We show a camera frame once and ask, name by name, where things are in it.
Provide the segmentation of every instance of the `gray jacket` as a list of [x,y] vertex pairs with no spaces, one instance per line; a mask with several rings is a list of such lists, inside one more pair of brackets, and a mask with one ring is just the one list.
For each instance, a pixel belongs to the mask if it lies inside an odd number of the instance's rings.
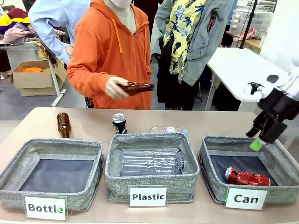
[[[166,25],[169,23],[173,2],[174,0],[164,0],[157,11],[150,42],[152,55],[154,53],[161,54],[159,40],[163,38],[166,32]],[[230,0],[206,0],[200,21],[192,28],[192,39],[188,49],[185,75],[183,77],[183,80],[189,85],[194,85],[198,80],[223,37],[229,2]],[[216,18],[215,24],[208,32],[211,12],[216,14]]]

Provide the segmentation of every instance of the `gray fabric bin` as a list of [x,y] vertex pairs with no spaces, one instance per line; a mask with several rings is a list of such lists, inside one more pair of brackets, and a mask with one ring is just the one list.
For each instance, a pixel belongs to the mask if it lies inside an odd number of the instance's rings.
[[[186,163],[181,175],[121,176],[121,149],[176,150]],[[167,203],[189,203],[194,200],[194,187],[199,165],[189,140],[180,133],[118,134],[111,142],[105,167],[108,199],[129,202],[130,188],[139,186],[167,186]]]
[[[267,190],[265,203],[292,203],[299,194],[299,165],[280,144],[266,145],[262,151],[250,148],[253,139],[206,136],[203,138],[199,160],[204,177],[216,202],[225,202],[228,188]],[[237,171],[259,173],[268,176],[271,186],[228,184],[224,167],[229,164]]]
[[27,141],[0,174],[0,199],[25,209],[24,196],[66,196],[68,210],[88,210],[104,167],[101,143],[75,139]]

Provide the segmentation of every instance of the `brown glass bottle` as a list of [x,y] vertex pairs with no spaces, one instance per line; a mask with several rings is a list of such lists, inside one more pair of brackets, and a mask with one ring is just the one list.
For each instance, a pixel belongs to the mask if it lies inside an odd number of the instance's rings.
[[62,138],[70,138],[71,123],[67,113],[63,112],[57,115],[57,126]]
[[122,88],[127,94],[130,96],[137,95],[141,92],[147,92],[147,91],[153,91],[154,90],[154,84],[140,84],[135,82],[130,82],[128,85],[118,85]]

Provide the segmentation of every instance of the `crushed red can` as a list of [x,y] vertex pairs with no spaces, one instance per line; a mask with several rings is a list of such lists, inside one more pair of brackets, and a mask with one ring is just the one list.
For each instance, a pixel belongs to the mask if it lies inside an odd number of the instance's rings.
[[230,184],[239,185],[260,185],[260,186],[270,186],[270,178],[262,174],[253,174],[250,172],[238,172],[235,168],[229,167],[225,173],[225,179]]

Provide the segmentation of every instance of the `cardboard box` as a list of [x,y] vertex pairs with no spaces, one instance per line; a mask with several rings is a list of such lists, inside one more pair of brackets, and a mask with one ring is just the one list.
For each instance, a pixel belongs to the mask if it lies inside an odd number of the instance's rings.
[[[23,68],[37,67],[41,69],[49,69],[48,61],[38,62],[22,62],[14,70],[13,80],[14,86],[18,89],[22,96],[37,95],[56,95],[56,90],[52,75],[50,72],[21,72]],[[67,72],[62,63],[58,63],[58,67],[54,69],[59,91],[62,90]]]

